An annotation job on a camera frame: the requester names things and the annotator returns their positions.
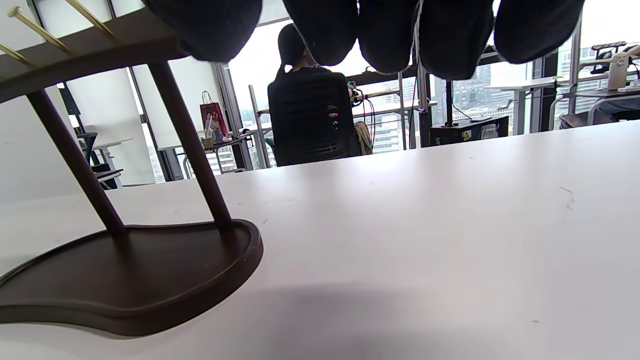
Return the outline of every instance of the brass peg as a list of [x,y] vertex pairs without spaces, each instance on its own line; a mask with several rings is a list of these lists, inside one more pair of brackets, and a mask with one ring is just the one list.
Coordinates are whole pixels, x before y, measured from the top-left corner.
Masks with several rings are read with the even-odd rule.
[[48,42],[52,43],[53,45],[55,45],[58,49],[62,50],[63,52],[65,52],[67,54],[71,54],[71,50],[69,50],[69,48],[65,44],[62,43],[62,41],[58,40],[56,37],[51,35],[43,27],[41,27],[40,25],[38,25],[35,22],[33,22],[31,19],[26,17],[24,15],[24,13],[22,12],[22,9],[20,9],[19,6],[16,6],[15,8],[12,8],[11,10],[9,10],[9,13],[7,14],[7,16],[15,17],[16,19],[20,20],[21,23],[23,23],[27,27],[29,27],[29,29],[35,31],[41,37],[44,37],[46,41],[48,41]]
[[98,19],[94,14],[87,10],[87,8],[85,8],[84,5],[82,5],[78,0],[66,0],[66,2],[68,2],[69,5],[73,6],[73,8],[76,9],[77,12],[84,16],[85,19],[89,20],[89,22],[91,22],[93,26],[98,28],[98,30],[100,30],[108,38],[112,39],[113,41],[118,41],[111,30],[107,28],[107,26],[103,24],[100,19]]
[[33,64],[30,63],[29,60],[27,60],[27,58],[25,58],[24,56],[20,55],[17,51],[13,50],[12,48],[8,47],[7,45],[4,45],[1,42],[0,42],[0,50],[4,51],[7,55],[11,56],[12,58],[18,60],[19,62],[21,62],[21,63],[23,63],[25,65],[33,66]]

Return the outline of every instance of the black box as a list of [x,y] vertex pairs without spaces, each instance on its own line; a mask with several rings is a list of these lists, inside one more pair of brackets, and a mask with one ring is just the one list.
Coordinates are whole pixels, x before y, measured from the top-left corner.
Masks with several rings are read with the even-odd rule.
[[508,135],[508,116],[481,120],[459,120],[454,122],[452,127],[432,127],[429,146],[503,138]]

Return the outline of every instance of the black hair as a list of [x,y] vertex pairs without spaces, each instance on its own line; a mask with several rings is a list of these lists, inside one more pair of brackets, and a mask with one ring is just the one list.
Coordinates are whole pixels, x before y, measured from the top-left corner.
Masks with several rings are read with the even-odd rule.
[[280,60],[282,64],[278,69],[276,79],[285,74],[284,67],[286,65],[295,66],[305,53],[305,43],[302,41],[300,33],[294,24],[288,24],[278,35],[278,50],[280,51]]

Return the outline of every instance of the ponytail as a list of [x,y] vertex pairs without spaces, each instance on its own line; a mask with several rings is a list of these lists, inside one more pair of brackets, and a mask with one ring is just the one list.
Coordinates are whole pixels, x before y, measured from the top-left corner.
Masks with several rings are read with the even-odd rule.
[[284,67],[286,66],[285,63],[282,63],[282,65],[280,66],[280,68],[278,69],[278,72],[276,73],[276,80],[282,78],[282,76],[284,76],[284,74],[286,74]]

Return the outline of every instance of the black cloth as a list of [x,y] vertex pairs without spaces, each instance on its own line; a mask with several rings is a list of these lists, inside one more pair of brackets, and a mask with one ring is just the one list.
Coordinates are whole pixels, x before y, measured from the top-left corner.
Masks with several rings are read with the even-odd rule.
[[409,66],[417,5],[418,0],[360,0],[360,52],[376,70],[396,73]]
[[[320,65],[337,65],[358,36],[377,70],[399,72],[410,55],[414,2],[421,63],[449,80],[473,76],[493,29],[493,0],[284,0],[306,48]],[[229,62],[253,33],[261,0],[146,0],[195,58]],[[502,0],[495,46],[511,63],[557,49],[570,36],[584,0]]]
[[447,80],[473,77],[493,29],[493,0],[422,3],[418,20],[420,60]]
[[341,63],[358,37],[356,0],[283,0],[307,49],[320,65]]
[[562,45],[573,33],[584,0],[502,0],[495,47],[510,63],[528,63]]
[[146,0],[194,58],[228,63],[253,34],[262,0]]

